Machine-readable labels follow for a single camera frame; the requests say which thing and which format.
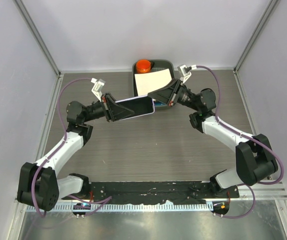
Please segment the phone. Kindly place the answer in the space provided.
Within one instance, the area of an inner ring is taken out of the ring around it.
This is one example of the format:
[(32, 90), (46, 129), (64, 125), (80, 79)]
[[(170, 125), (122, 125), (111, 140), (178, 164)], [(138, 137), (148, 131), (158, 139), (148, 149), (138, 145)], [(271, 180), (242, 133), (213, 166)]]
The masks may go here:
[(133, 111), (133, 113), (127, 113), (125, 116), (122, 116), (119, 120), (137, 118), (155, 112), (154, 101), (147, 95), (118, 100), (116, 103)]

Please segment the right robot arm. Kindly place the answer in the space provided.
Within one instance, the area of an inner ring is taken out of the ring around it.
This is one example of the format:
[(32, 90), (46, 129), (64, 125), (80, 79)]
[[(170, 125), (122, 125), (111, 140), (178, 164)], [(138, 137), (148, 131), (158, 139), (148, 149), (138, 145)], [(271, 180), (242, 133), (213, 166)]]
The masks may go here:
[(244, 133), (215, 115), (216, 94), (212, 89), (205, 88), (193, 93), (181, 80), (173, 79), (166, 86), (149, 92), (148, 96), (170, 107), (180, 104), (194, 110), (189, 115), (191, 126), (234, 152), (235, 167), (210, 178), (209, 191), (212, 196), (222, 197), (232, 186), (253, 186), (278, 171), (277, 160), (265, 135)]

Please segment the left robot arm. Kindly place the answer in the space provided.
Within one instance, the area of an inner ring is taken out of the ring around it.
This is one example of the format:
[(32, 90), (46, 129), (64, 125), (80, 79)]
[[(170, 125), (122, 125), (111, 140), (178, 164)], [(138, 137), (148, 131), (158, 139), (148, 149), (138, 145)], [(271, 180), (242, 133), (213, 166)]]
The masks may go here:
[(109, 93), (101, 100), (85, 106), (78, 101), (66, 107), (67, 129), (63, 138), (46, 155), (35, 163), (26, 162), (20, 169), (17, 200), (33, 206), (39, 213), (50, 211), (59, 199), (75, 195), (83, 200), (89, 196), (89, 179), (80, 174), (70, 174), (58, 179), (58, 174), (68, 160), (90, 140), (93, 126), (88, 121), (105, 117), (109, 122), (133, 117), (131, 99), (115, 100)]

